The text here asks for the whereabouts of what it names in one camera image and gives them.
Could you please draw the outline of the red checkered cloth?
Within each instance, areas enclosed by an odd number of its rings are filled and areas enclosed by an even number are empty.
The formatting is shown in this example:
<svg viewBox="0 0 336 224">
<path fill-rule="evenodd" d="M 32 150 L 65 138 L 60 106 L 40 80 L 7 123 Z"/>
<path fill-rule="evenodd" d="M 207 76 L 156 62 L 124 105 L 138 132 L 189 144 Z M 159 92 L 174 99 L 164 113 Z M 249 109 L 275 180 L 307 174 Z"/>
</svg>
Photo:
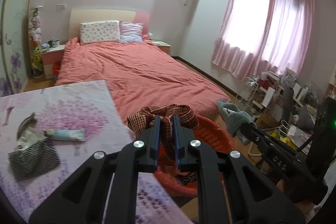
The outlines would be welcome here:
<svg viewBox="0 0 336 224">
<path fill-rule="evenodd" d="M 160 139 L 166 155 L 175 160 L 175 146 L 173 141 L 173 116 L 179 116 L 182 127 L 195 130 L 198 128 L 199 122 L 193 109 L 188 105 L 169 106 L 145 106 L 138 112 L 127 117 L 127 126 L 139 138 L 140 134 L 145 129 L 149 129 L 155 124 L 155 117 L 159 116 L 160 124 Z"/>
</svg>

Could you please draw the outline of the green grey sock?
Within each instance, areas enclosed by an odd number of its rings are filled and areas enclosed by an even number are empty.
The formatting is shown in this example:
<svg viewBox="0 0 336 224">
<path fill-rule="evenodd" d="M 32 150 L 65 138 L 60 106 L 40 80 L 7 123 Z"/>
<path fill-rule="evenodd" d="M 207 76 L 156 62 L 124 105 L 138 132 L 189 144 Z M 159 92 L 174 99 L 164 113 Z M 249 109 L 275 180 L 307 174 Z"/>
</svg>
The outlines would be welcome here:
<svg viewBox="0 0 336 224">
<path fill-rule="evenodd" d="M 226 124 L 228 133 L 233 137 L 240 139 L 242 143 L 249 140 L 242 134 L 240 127 L 242 124 L 252 124 L 252 117 L 245 111 L 241 111 L 235 104 L 226 102 L 223 99 L 217 101 L 219 113 Z"/>
</svg>

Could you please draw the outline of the light blue tube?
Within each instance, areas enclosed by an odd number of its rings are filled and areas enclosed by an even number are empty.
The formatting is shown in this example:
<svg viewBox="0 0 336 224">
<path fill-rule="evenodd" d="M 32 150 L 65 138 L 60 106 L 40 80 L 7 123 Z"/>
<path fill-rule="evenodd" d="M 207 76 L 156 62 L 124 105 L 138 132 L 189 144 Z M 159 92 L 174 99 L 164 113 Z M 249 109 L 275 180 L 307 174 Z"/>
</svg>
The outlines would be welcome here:
<svg viewBox="0 0 336 224">
<path fill-rule="evenodd" d="M 47 130 L 44 134 L 57 141 L 85 141 L 84 130 Z"/>
</svg>

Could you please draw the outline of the black mesh pouch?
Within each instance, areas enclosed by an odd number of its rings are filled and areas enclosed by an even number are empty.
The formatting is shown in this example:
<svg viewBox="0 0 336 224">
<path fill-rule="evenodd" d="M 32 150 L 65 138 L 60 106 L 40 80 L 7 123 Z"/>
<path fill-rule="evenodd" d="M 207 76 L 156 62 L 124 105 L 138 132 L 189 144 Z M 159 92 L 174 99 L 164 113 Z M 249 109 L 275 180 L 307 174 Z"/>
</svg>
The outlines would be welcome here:
<svg viewBox="0 0 336 224">
<path fill-rule="evenodd" d="M 49 138 L 38 140 L 27 148 L 10 152 L 8 159 L 16 181 L 39 177 L 60 165 L 58 153 Z"/>
</svg>

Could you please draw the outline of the brown hair clip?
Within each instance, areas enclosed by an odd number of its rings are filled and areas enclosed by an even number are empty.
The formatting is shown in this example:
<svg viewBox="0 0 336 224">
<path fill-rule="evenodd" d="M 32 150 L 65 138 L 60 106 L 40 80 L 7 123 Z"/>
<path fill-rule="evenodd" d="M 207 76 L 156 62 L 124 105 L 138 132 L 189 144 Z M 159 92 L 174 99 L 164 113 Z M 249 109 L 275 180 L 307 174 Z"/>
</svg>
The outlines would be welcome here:
<svg viewBox="0 0 336 224">
<path fill-rule="evenodd" d="M 21 137 L 22 133 L 25 131 L 26 128 L 29 126 L 34 126 L 37 120 L 35 118 L 35 113 L 32 113 L 29 117 L 23 120 L 17 130 L 17 140 Z"/>
</svg>

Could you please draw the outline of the coral bed duvet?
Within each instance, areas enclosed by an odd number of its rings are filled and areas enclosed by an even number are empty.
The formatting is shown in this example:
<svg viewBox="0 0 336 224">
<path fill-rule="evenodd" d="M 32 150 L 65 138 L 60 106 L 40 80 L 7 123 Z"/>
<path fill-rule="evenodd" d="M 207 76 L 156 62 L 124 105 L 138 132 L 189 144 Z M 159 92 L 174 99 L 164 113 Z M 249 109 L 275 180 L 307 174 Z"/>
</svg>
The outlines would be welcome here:
<svg viewBox="0 0 336 224">
<path fill-rule="evenodd" d="M 209 119 L 218 114 L 217 101 L 229 96 L 216 84 L 179 63 L 149 40 L 142 43 L 65 46 L 57 85 L 104 80 L 123 121 L 145 106 L 188 105 Z"/>
</svg>

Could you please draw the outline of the right nightstand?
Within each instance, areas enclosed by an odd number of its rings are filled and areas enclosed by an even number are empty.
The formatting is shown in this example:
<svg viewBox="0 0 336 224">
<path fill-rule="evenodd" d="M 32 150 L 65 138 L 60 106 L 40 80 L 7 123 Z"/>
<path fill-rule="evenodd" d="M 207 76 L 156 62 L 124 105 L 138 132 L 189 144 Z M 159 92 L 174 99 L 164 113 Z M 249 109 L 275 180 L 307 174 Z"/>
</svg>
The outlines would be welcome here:
<svg viewBox="0 0 336 224">
<path fill-rule="evenodd" d="M 160 40 L 152 40 L 151 41 L 154 45 L 156 45 L 161 51 L 167 53 L 168 55 L 170 54 L 171 51 L 171 45 L 167 44 L 163 41 Z"/>
</svg>

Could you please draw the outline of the pink striped pillow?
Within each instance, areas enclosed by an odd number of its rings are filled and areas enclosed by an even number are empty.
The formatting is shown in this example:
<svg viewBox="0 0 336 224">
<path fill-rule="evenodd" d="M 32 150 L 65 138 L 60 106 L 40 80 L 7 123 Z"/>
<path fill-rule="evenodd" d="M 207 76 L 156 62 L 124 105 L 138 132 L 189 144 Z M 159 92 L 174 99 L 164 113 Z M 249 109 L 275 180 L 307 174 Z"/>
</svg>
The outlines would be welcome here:
<svg viewBox="0 0 336 224">
<path fill-rule="evenodd" d="M 120 22 L 120 42 L 141 43 L 143 23 Z"/>
</svg>

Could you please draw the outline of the small orange floor bin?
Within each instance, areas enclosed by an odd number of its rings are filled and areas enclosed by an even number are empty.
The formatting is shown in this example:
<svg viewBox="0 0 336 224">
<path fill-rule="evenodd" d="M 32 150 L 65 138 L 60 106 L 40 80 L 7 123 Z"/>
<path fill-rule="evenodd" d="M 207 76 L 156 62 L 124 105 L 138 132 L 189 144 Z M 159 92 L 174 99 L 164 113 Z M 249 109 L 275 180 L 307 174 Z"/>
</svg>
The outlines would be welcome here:
<svg viewBox="0 0 336 224">
<path fill-rule="evenodd" d="M 60 73 L 60 68 L 61 68 L 61 61 L 56 61 L 55 63 L 53 63 L 52 65 L 52 73 L 55 77 L 58 77 L 59 73 Z"/>
</svg>

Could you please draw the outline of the white floral pillow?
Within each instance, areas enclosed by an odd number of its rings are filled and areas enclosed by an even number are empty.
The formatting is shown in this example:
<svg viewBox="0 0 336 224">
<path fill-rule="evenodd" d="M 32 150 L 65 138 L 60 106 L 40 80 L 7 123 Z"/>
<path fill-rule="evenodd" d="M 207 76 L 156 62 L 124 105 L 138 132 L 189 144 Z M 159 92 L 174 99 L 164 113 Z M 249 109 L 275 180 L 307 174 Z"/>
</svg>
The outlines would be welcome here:
<svg viewBox="0 0 336 224">
<path fill-rule="evenodd" d="M 120 42 L 120 21 L 103 20 L 80 24 L 80 43 Z"/>
</svg>

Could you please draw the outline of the pink left nightstand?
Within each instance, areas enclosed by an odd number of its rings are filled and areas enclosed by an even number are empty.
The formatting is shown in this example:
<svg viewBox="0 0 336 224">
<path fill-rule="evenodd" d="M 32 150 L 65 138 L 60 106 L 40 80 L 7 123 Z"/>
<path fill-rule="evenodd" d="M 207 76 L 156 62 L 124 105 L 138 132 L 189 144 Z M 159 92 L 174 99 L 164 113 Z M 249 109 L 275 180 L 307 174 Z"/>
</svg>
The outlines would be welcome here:
<svg viewBox="0 0 336 224">
<path fill-rule="evenodd" d="M 60 45 L 56 48 L 50 48 L 48 51 L 42 53 L 42 63 L 46 79 L 54 78 L 52 72 L 53 64 L 61 61 L 64 55 L 65 45 Z"/>
</svg>

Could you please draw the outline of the pink window curtain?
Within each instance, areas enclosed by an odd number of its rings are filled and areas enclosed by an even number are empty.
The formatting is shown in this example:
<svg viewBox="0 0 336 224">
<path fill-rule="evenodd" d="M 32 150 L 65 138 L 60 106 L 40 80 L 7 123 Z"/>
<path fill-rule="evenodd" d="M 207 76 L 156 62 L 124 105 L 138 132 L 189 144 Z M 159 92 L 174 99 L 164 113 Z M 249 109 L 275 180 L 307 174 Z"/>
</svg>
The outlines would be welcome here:
<svg viewBox="0 0 336 224">
<path fill-rule="evenodd" d="M 315 0 L 228 0 L 211 62 L 236 79 L 263 71 L 301 73 Z"/>
</svg>

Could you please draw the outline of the beige pink headboard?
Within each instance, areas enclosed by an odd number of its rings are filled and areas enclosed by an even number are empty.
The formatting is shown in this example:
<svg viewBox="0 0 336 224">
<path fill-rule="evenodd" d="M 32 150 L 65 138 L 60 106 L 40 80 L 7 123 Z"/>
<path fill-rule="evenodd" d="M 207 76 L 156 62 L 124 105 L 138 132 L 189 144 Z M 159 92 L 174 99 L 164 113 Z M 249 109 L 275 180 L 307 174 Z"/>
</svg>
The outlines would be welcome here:
<svg viewBox="0 0 336 224">
<path fill-rule="evenodd" d="M 119 20 L 129 23 L 143 23 L 143 34 L 149 31 L 150 14 L 145 12 L 110 10 L 110 9 L 76 9 L 70 14 L 68 39 L 80 36 L 80 24 L 105 20 Z"/>
</svg>

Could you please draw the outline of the hanging plush toys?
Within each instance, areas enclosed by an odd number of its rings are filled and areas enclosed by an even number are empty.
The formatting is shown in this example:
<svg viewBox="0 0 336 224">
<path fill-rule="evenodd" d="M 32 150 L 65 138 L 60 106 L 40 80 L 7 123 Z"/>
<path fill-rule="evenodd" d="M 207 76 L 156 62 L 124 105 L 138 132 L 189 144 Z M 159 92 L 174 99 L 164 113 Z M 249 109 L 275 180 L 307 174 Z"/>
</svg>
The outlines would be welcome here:
<svg viewBox="0 0 336 224">
<path fill-rule="evenodd" d="M 28 23 L 31 73 L 34 78 L 41 77 L 44 73 L 42 62 L 41 9 L 42 6 L 33 8 L 33 14 Z"/>
</svg>

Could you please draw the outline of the floral sliding wardrobe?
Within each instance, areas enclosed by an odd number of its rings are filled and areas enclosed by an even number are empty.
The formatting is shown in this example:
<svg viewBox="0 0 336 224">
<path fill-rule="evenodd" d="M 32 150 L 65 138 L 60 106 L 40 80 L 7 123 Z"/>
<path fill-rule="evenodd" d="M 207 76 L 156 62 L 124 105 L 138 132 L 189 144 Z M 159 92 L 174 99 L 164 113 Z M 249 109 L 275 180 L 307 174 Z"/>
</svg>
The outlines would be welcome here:
<svg viewBox="0 0 336 224">
<path fill-rule="evenodd" d="M 20 93 L 30 76 L 29 0 L 1 0 L 1 96 Z"/>
</svg>

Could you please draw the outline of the wall power socket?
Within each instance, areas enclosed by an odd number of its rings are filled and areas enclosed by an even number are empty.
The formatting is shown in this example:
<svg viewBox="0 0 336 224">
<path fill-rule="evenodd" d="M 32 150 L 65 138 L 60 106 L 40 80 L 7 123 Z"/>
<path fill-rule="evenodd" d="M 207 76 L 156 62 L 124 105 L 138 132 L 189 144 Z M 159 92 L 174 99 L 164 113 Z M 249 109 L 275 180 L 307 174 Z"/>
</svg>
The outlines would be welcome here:
<svg viewBox="0 0 336 224">
<path fill-rule="evenodd" d="M 66 3 L 61 3 L 57 5 L 58 9 L 66 9 L 67 8 L 67 4 Z"/>
</svg>

